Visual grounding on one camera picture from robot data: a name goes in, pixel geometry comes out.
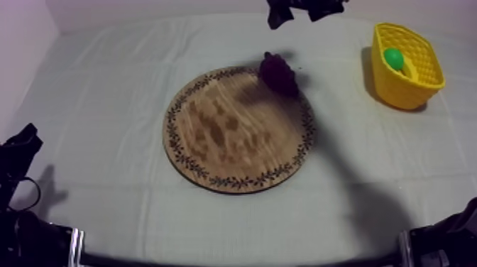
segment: bunch of grapes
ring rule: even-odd
[[[260,64],[260,77],[268,87],[286,97],[298,97],[299,90],[295,81],[295,72],[280,57],[265,53],[265,59]]]

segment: yellow basket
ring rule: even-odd
[[[397,48],[405,58],[403,73],[384,59],[384,51]],[[374,28],[373,74],[376,93],[400,109],[416,109],[446,84],[431,44],[406,27],[379,23]]]

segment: white fabric surface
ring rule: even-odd
[[[265,16],[234,14],[66,35],[10,134],[30,121],[39,128],[45,145],[29,174],[39,178],[52,166],[47,195],[67,192],[45,216],[85,230],[88,251],[210,265],[373,255],[402,228],[435,223],[477,195],[476,46],[418,31],[447,79],[420,113],[390,109],[367,93],[371,22],[298,16],[270,31]],[[351,171],[337,172],[318,147],[296,175],[265,192],[196,187],[163,149],[170,100],[199,74],[257,63],[265,51],[282,53],[306,77],[302,90]],[[29,190],[22,186],[16,199]]]

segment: green ball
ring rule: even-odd
[[[402,56],[401,51],[396,48],[386,49],[384,51],[384,58],[394,70],[402,70],[404,67],[404,57]]]

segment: wooden board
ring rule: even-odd
[[[170,103],[163,124],[176,169],[197,185],[231,194],[288,179],[303,164],[313,135],[307,101],[277,95],[246,67],[191,81]]]

